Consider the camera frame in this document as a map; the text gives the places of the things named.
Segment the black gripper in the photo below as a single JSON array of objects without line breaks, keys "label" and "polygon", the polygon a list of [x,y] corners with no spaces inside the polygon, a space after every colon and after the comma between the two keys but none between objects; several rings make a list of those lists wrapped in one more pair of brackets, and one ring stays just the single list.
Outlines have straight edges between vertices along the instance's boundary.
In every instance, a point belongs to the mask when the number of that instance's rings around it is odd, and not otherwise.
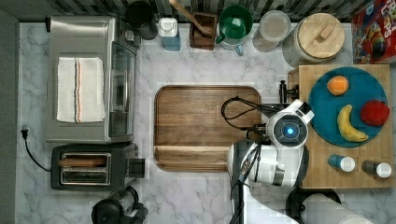
[{"label": "black gripper", "polygon": [[281,80],[279,84],[279,102],[285,104],[288,99],[298,99],[299,98],[299,85],[296,84],[292,89],[287,89],[287,84],[285,80]]}]

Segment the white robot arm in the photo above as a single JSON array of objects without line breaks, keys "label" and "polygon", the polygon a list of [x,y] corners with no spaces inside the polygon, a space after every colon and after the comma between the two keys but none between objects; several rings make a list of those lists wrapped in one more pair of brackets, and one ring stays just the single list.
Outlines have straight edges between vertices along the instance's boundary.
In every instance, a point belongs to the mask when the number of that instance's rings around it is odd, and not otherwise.
[{"label": "white robot arm", "polygon": [[[281,84],[278,104],[259,105],[239,96],[226,101],[248,105],[268,118],[264,124],[242,129],[254,133],[255,139],[247,136],[229,148],[227,166],[233,203],[230,224],[374,224],[344,207],[331,189],[299,187],[308,168],[305,143],[314,113],[298,99],[288,104],[286,96],[286,85]],[[253,183],[290,189],[286,212],[278,213],[255,199],[250,190]]]}]

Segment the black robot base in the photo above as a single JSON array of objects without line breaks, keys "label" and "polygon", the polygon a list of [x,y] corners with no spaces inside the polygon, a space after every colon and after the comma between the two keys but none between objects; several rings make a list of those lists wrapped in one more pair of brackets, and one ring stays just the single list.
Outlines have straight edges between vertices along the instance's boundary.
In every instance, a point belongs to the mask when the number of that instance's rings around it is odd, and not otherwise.
[{"label": "black robot base", "polygon": [[314,194],[322,194],[337,203],[341,203],[339,196],[333,189],[302,189],[295,187],[287,198],[286,214],[299,224],[305,224],[302,219],[302,212],[305,210],[303,202]]}]

